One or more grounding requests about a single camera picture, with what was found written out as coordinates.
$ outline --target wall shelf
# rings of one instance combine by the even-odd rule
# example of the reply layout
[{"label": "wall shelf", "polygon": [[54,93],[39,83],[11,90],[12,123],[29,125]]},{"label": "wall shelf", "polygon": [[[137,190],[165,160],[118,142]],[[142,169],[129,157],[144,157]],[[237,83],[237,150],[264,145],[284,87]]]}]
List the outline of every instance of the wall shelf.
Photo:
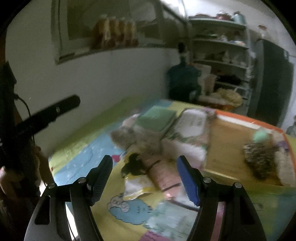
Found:
[{"label": "wall shelf", "polygon": [[194,62],[198,62],[198,63],[203,62],[203,63],[209,63],[209,64],[221,64],[221,65],[232,66],[232,67],[236,67],[236,68],[244,69],[244,70],[247,69],[246,67],[242,67],[242,66],[240,66],[240,65],[236,65],[236,64],[228,64],[228,63],[224,63],[224,62],[216,61],[216,60],[206,60],[206,59],[203,59],[203,60],[197,60],[197,59],[195,59]]},{"label": "wall shelf", "polygon": [[242,45],[239,45],[239,44],[235,44],[235,43],[232,43],[232,42],[224,42],[224,41],[221,41],[221,40],[216,40],[216,39],[201,39],[201,38],[192,38],[192,41],[193,42],[211,42],[211,43],[221,43],[221,44],[226,44],[226,45],[230,45],[230,46],[235,46],[235,47],[239,47],[239,48],[242,48],[242,49],[249,49],[247,46],[242,46]]},{"label": "wall shelf", "polygon": [[220,82],[220,81],[216,81],[215,84],[229,86],[229,87],[238,88],[238,89],[242,89],[242,90],[248,90],[249,89],[249,88],[244,87],[244,86],[233,85],[233,84],[229,84],[229,83],[225,83],[225,82]]},{"label": "wall shelf", "polygon": [[188,21],[192,25],[196,24],[215,24],[215,25],[220,25],[224,27],[230,27],[230,28],[237,28],[240,30],[245,30],[246,25],[239,24],[233,21],[226,21],[226,20],[221,20],[221,19],[215,19],[215,18],[188,18]]}]

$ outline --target cable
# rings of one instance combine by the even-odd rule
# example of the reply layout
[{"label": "cable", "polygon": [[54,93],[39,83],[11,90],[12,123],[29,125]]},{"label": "cable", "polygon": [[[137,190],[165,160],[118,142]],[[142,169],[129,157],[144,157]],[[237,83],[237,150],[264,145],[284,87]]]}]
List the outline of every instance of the cable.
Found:
[{"label": "cable", "polygon": [[[28,107],[26,101],[24,101],[24,100],[23,100],[21,97],[19,97],[17,94],[15,94],[15,99],[19,99],[21,102],[24,103],[24,105],[25,105],[26,108],[27,108],[27,111],[28,111],[29,117],[31,117],[31,112],[30,112],[30,109],[29,109],[29,107]],[[34,145],[35,145],[35,137],[32,136],[32,138],[33,138],[33,143],[34,143]]]},{"label": "cable", "polygon": [[72,229],[71,229],[71,226],[70,226],[70,223],[69,223],[69,219],[68,219],[68,217],[67,217],[67,221],[68,221],[68,226],[69,226],[69,228],[70,228],[70,231],[71,231],[71,233],[72,233],[72,235],[73,235],[73,238],[74,238],[75,241],[77,241],[76,238],[75,238],[75,236],[74,236],[74,234],[73,234],[73,231],[72,231]]}]

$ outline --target person's hand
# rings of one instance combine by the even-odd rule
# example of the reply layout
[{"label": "person's hand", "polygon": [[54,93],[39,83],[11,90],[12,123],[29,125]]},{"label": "person's hand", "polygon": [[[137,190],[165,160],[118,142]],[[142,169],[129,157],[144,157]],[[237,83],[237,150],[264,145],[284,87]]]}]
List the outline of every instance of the person's hand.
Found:
[{"label": "person's hand", "polygon": [[40,156],[42,155],[41,153],[41,148],[39,146],[32,146],[32,154],[34,158],[34,167],[35,167],[35,176],[37,180],[35,181],[35,185],[37,187],[40,186],[41,183],[41,176],[40,176]]},{"label": "person's hand", "polygon": [[8,198],[16,198],[15,187],[24,178],[23,173],[16,170],[0,168],[0,187]]}]

